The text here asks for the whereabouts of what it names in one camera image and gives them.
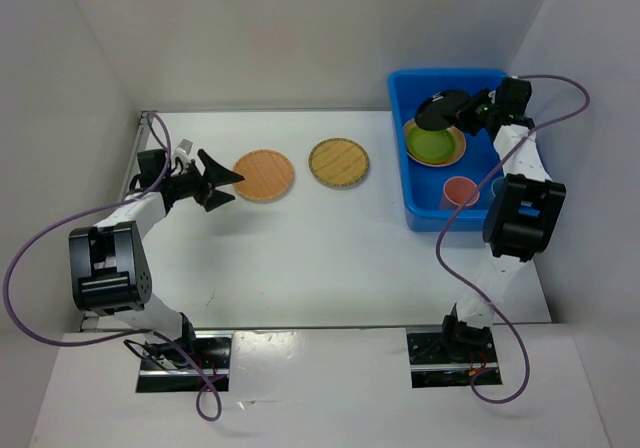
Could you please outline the beige round plate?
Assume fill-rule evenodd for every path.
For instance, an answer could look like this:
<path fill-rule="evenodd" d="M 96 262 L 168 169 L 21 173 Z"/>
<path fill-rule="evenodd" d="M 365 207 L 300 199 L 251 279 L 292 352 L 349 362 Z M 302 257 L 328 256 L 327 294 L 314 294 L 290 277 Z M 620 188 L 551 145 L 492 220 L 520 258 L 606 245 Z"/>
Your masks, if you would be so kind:
<path fill-rule="evenodd" d="M 417 126 L 415 121 L 414 121 L 414 119 L 410 119 L 408 122 L 405 123 L 405 125 L 403 127 L 404 138 L 405 138 L 405 134 L 406 134 L 407 129 L 410 128 L 411 126 Z M 465 151 L 466 151 L 466 139 L 465 139 L 465 136 L 460 130 L 458 130 L 457 128 L 455 128 L 453 126 L 447 128 L 445 130 L 449 131 L 454 136 L 455 141 L 456 141 L 455 153 L 449 160 L 447 160 L 446 162 L 441 163 L 441 164 L 429 164 L 429 163 L 420 161 L 420 160 L 414 158 L 412 155 L 410 155 L 408 150 L 407 150 L 407 146 L 406 146 L 406 150 L 407 150 L 408 156 L 412 160 L 414 160 L 415 162 L 417 162 L 417 163 L 419 163 L 421 165 L 424 165 L 424 166 L 427 166 L 427 167 L 435 167 L 435 168 L 441 168 L 441 167 L 450 166 L 450 165 L 455 164 L 456 162 L 458 162 L 464 156 Z"/>

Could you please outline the black round plate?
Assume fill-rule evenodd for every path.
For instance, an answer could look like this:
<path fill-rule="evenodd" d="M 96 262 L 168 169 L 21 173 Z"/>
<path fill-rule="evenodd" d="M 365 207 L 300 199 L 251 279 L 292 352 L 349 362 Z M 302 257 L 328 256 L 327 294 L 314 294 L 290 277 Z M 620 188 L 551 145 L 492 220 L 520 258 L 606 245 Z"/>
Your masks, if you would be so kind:
<path fill-rule="evenodd" d="M 444 90 L 426 99 L 415 111 L 416 125 L 425 131 L 441 131 L 449 128 L 445 119 L 444 102 L 456 100 L 458 103 L 470 101 L 470 95 L 463 90 Z"/>

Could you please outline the green round plate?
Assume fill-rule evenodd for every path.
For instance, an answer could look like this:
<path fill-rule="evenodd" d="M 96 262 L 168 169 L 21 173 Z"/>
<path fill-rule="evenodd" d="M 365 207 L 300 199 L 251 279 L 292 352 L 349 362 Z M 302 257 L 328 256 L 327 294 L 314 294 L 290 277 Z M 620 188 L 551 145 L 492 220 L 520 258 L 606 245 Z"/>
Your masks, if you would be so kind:
<path fill-rule="evenodd" d="M 406 131 L 405 139 L 409 154 L 429 164 L 446 162 L 456 150 L 455 138 L 447 130 L 425 131 L 411 126 Z"/>

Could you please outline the light brown woven plate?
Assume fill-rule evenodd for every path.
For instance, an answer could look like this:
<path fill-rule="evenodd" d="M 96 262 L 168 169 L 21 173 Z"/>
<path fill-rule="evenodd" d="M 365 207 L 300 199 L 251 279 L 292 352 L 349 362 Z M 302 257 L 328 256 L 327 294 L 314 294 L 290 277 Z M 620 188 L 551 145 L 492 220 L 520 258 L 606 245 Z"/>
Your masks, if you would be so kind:
<path fill-rule="evenodd" d="M 258 203 L 273 202 L 286 195 L 295 177 L 289 159 L 269 149 L 244 154 L 236 161 L 234 171 L 244 177 L 243 181 L 233 184 L 235 192 L 245 200 Z"/>

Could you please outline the pink plastic cup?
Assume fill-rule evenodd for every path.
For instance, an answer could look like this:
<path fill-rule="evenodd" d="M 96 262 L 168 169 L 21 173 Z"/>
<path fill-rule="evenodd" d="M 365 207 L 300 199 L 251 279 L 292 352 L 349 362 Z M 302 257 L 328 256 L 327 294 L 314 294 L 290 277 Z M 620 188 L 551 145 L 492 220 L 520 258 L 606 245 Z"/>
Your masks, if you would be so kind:
<path fill-rule="evenodd" d="M 480 199 L 478 185 L 463 176 L 449 178 L 443 185 L 439 204 L 441 210 L 455 210 L 460 206 L 473 207 Z"/>

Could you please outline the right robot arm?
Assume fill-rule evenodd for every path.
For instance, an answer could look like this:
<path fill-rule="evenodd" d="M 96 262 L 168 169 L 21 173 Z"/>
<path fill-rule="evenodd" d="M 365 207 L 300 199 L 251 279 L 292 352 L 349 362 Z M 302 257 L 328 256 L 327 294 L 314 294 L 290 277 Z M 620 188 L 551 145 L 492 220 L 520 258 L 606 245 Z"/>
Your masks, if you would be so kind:
<path fill-rule="evenodd" d="M 531 94 L 531 84 L 517 78 L 503 79 L 494 97 L 487 89 L 474 96 L 463 90 L 442 93 L 444 120 L 471 135 L 484 129 L 502 163 L 502 182 L 482 230 L 484 259 L 472 278 L 484 293 L 466 294 L 443 320 L 438 337 L 440 353 L 450 361 L 471 360 L 488 344 L 496 304 L 548 246 L 566 197 L 565 186 L 544 168 L 535 123 L 525 115 Z"/>

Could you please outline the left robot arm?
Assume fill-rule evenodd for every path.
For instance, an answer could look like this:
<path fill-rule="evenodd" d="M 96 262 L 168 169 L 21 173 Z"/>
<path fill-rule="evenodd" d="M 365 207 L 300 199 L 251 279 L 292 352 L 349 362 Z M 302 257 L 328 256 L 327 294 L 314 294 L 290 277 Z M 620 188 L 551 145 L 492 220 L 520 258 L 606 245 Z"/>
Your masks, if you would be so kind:
<path fill-rule="evenodd" d="M 176 202 L 191 199 L 210 212 L 234 200 L 221 186 L 244 177 L 204 150 L 197 152 L 204 169 L 181 148 L 171 156 L 162 149 L 137 154 L 140 192 L 91 227 L 69 235 L 72 295 L 77 308 L 101 317 L 113 316 L 134 330 L 145 332 L 148 353 L 176 367 L 192 365 L 199 355 L 188 317 L 169 308 L 153 293 L 151 268 L 143 238 L 162 221 Z"/>

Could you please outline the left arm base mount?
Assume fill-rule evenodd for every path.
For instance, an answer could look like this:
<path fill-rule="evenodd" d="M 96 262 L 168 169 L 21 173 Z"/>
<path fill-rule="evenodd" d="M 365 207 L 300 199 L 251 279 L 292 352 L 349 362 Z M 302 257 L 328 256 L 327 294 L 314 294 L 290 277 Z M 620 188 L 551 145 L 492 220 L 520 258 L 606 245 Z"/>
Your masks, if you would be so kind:
<path fill-rule="evenodd" d="M 229 371 L 233 333 L 231 331 L 197 331 L 191 358 L 213 381 L 219 392 L 229 390 Z M 140 360 L 136 392 L 198 392 L 203 379 L 193 367 L 171 349 L 161 353 L 148 343 L 124 341 Z"/>

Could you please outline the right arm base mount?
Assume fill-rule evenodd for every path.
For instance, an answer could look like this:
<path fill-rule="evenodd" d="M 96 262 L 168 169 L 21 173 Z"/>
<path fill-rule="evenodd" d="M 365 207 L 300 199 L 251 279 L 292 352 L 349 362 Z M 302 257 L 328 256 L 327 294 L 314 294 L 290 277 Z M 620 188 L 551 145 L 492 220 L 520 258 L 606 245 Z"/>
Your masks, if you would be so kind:
<path fill-rule="evenodd" d="M 502 384 L 492 338 L 480 348 L 454 355 L 438 332 L 407 331 L 406 341 L 413 389 L 465 387 L 476 375 L 479 386 Z"/>

